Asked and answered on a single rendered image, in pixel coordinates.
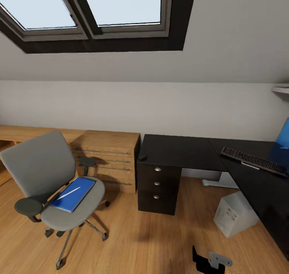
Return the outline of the keyboard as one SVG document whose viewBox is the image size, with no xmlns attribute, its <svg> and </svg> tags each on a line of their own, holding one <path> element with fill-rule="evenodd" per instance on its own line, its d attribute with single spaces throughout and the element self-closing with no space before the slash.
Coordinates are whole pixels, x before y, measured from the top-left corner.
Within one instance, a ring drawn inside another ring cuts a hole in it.
<svg viewBox="0 0 289 274">
<path fill-rule="evenodd" d="M 221 154 L 232 157 L 234 159 L 238 159 L 240 161 L 243 161 L 247 164 L 252 164 L 256 167 L 263 168 L 265 170 L 274 172 L 276 174 L 282 175 L 282 176 L 287 176 L 288 175 L 288 168 L 281 165 L 281 164 L 276 164 L 274 162 L 261 159 L 259 157 L 255 157 L 253 155 L 249 155 L 240 151 L 233 150 L 228 147 L 224 147 L 223 150 L 221 151 Z"/>
</svg>

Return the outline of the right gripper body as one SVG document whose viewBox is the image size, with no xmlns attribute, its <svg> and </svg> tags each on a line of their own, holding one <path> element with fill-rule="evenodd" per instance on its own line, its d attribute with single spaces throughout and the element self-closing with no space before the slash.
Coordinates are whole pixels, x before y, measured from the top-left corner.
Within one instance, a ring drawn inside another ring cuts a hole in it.
<svg viewBox="0 0 289 274">
<path fill-rule="evenodd" d="M 196 262 L 196 269 L 204 274 L 224 274 L 225 266 L 223 264 L 218 264 L 218 269 L 210 266 L 207 258 L 198 256 Z"/>
</svg>

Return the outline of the swivel chair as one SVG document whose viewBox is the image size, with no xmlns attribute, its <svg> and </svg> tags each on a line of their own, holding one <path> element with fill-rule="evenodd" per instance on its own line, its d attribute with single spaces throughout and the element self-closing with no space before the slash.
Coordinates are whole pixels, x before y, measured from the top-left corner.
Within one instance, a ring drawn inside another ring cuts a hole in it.
<svg viewBox="0 0 289 274">
<path fill-rule="evenodd" d="M 83 223 L 86 223 L 102 235 L 102 240 L 107 239 L 106 234 L 87 221 L 99 205 L 105 202 L 105 206 L 108 207 L 110 204 L 107 199 L 101 201 L 106 190 L 104 183 L 96 177 L 88 176 L 88 167 L 96 165 L 92 158 L 79 159 L 84 165 L 81 178 L 92 180 L 95 184 L 73 212 L 69 213 L 50 205 L 69 186 L 76 172 L 75 158 L 60 131 L 51 131 L 5 149 L 0 152 L 0 159 L 19 189 L 26 195 L 26 198 L 15 203 L 14 209 L 34 223 L 45 223 L 46 237 L 51 234 L 51 228 L 58 231 L 58 237 L 69 231 L 56 263 L 57 271 L 63 267 L 63 253 L 76 227 L 82 227 Z M 66 186 L 48 202 L 47 200 L 64 185 Z M 35 217 L 38 214 L 39 219 Z"/>
</svg>

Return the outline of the notebook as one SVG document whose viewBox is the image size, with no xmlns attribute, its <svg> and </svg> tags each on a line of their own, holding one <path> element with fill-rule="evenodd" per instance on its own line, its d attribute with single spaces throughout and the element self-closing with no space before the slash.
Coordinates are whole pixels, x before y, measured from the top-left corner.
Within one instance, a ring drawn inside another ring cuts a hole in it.
<svg viewBox="0 0 289 274">
<path fill-rule="evenodd" d="M 250 167 L 253 167 L 253 168 L 256 168 L 256 169 L 259 169 L 259 167 L 256 167 L 256 166 L 254 166 L 254 165 L 252 165 L 252 164 L 247 164 L 247 163 L 245 163 L 245 162 L 243 162 L 243 161 L 242 161 L 242 164 L 247 165 L 247 166 L 250 166 Z"/>
</svg>

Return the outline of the folder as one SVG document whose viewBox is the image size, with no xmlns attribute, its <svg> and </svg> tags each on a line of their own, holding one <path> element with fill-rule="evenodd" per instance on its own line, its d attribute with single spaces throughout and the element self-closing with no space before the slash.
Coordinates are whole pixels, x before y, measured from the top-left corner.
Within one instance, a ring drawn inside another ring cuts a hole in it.
<svg viewBox="0 0 289 274">
<path fill-rule="evenodd" d="M 77 177 L 50 205 L 56 209 L 72 213 L 94 184 L 95 182 L 92 180 Z M 71 193 L 58 200 L 59 197 L 69 192 Z"/>
</svg>

